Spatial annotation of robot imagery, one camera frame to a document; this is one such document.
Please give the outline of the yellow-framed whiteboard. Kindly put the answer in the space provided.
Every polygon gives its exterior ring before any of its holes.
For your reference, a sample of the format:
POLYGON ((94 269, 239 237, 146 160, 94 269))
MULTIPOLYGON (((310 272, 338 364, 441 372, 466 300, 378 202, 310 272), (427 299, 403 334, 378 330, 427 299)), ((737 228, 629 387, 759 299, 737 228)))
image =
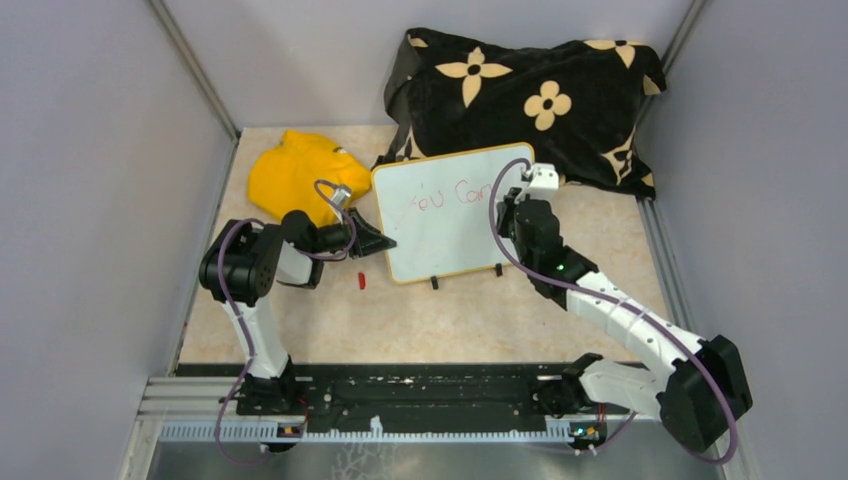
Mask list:
POLYGON ((386 251, 397 284, 507 266, 490 229, 489 199, 512 160, 534 160, 513 143, 382 165, 372 172, 379 228, 396 242, 386 251))

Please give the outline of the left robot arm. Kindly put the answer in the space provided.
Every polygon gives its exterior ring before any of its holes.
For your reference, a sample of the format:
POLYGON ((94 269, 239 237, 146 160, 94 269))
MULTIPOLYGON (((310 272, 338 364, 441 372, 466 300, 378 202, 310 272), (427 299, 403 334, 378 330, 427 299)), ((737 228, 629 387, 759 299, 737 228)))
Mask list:
POLYGON ((304 395, 270 305, 272 288, 314 289, 325 263, 367 257, 396 245, 354 208, 343 211, 341 222, 326 226, 317 226, 301 210, 276 224, 254 219, 225 224, 201 260, 198 279, 228 314, 245 354, 245 367, 230 395, 238 414, 302 410, 304 395))

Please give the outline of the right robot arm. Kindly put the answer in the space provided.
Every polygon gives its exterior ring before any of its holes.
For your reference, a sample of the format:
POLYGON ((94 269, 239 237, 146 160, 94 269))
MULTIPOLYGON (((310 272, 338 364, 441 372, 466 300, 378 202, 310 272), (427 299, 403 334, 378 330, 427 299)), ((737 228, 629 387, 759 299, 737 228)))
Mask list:
POLYGON ((564 243, 550 203, 511 189, 490 200, 498 248, 563 310, 590 321, 634 354, 640 367, 585 354, 562 375, 563 398, 576 412, 613 404, 659 421, 688 452, 703 454, 727 437, 726 463, 739 444, 739 421, 752 395, 737 346, 707 340, 652 313, 624 294, 591 260, 564 243))

